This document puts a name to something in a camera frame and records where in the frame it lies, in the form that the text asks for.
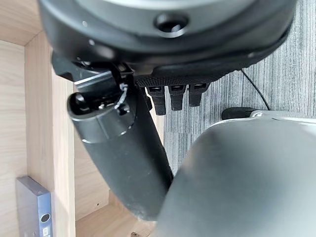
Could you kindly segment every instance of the light wood surface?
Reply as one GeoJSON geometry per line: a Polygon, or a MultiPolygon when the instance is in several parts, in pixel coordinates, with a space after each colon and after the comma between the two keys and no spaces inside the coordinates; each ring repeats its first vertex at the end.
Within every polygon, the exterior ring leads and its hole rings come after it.
{"type": "Polygon", "coordinates": [[[25,48],[28,174],[52,192],[54,236],[75,236],[74,129],[66,100],[70,82],[52,72],[44,33],[25,48]]]}
{"type": "Polygon", "coordinates": [[[15,178],[26,173],[24,48],[0,41],[0,236],[19,236],[15,178]]]}
{"type": "Polygon", "coordinates": [[[0,40],[26,45],[41,30],[36,0],[0,1],[0,40]]]}
{"type": "Polygon", "coordinates": [[[109,203],[109,187],[75,133],[76,220],[109,203]]]}
{"type": "Polygon", "coordinates": [[[138,221],[132,214],[117,206],[107,205],[76,221],[77,237],[148,237],[152,223],[138,221]]]}

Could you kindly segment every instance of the screw hole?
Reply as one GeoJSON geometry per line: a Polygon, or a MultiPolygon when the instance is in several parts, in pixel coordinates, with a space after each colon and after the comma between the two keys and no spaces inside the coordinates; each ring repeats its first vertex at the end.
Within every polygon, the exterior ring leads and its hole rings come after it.
{"type": "Polygon", "coordinates": [[[175,38],[183,35],[184,28],[188,25],[187,17],[178,14],[162,14],[155,20],[155,27],[167,38],[175,38]]]}

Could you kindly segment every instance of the wooden shelf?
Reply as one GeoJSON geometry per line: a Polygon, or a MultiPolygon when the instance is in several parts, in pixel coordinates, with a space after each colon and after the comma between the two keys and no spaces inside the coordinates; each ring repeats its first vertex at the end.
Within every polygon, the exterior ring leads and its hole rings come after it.
{"type": "Polygon", "coordinates": [[[37,0],[0,1],[0,40],[25,46],[40,31],[37,0]]]}
{"type": "Polygon", "coordinates": [[[76,221],[76,236],[131,237],[135,232],[138,237],[148,237],[153,228],[153,223],[141,222],[124,209],[107,205],[76,221]]]}

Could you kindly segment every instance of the gray box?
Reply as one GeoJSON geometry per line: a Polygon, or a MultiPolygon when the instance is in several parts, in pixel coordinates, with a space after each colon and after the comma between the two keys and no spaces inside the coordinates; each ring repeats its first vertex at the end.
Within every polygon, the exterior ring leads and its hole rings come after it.
{"type": "Polygon", "coordinates": [[[50,192],[29,176],[16,180],[21,237],[52,237],[50,192]]]}

